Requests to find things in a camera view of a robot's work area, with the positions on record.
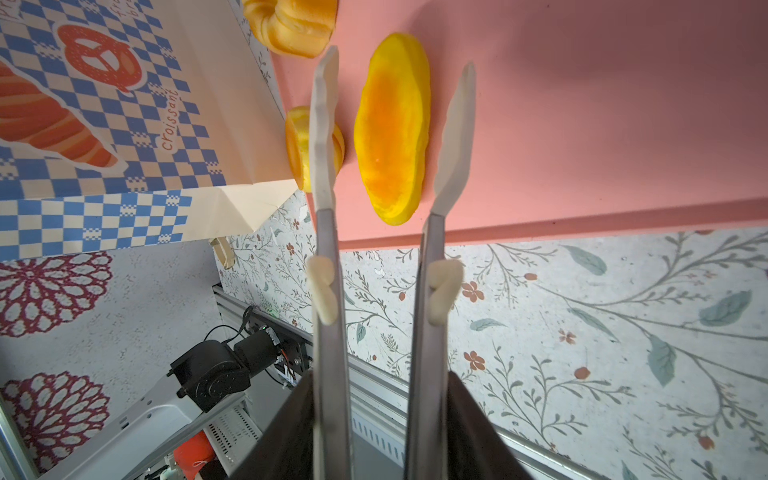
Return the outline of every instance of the pink table surface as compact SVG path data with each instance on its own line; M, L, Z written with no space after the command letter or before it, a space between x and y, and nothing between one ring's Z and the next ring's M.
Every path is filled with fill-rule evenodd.
M768 2L341 0L336 183L344 249L419 242L445 110L478 76L472 173L448 241L476 243L768 222ZM399 227L374 213L353 125L389 33L423 44L432 124L422 202ZM317 60L273 55L284 107L310 102Z

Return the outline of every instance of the blue checkered pattern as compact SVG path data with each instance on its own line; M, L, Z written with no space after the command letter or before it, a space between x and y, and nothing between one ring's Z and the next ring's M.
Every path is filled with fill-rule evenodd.
M104 141L127 161L107 173L41 157L25 144L0 146L0 200L120 194L224 185L225 180L197 105L149 0L137 0L144 19L113 15L91 0L22 0L25 25L0 22L0 55L78 109ZM64 62L53 25L78 22L128 43L147 72L147 83L126 95L85 79ZM179 151L154 147L165 129L166 88L179 93Z
M181 190L2 202L0 261L181 242Z

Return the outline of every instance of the croissant illustration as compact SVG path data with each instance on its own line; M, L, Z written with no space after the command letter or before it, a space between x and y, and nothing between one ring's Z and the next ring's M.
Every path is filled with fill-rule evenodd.
M55 152L93 167L118 162L88 125L0 61L0 138Z

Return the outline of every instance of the red flower pattern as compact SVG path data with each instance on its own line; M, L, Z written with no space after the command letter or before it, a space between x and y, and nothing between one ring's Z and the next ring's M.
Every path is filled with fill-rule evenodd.
M469 301L472 303L477 302L478 300L485 300L485 294L478 290L478 284L474 281L462 283L462 289L464 289L462 294L469 298Z
M103 386L88 376L39 373L3 387L19 432L41 472L53 468L104 428L109 411Z
M699 437L699 445L704 450L711 450L715 448L715 441L709 437Z
M485 359L479 356L475 350L472 350L470 353L464 352L464 358L469 361L469 368L485 370Z
M568 342L568 345L575 345L576 344L576 335L574 335L571 332L566 333L563 331L563 329L560 329L560 341L561 342Z
M92 309L111 261L97 252L0 263L0 336L47 332Z
M576 377L576 380L586 380L589 378L589 374L591 372L589 369L585 366L579 367L574 372L574 377Z

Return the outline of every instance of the paper bag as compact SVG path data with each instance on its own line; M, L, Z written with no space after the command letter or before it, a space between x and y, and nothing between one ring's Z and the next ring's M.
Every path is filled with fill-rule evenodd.
M254 231L296 190L229 8L3 0L0 260Z

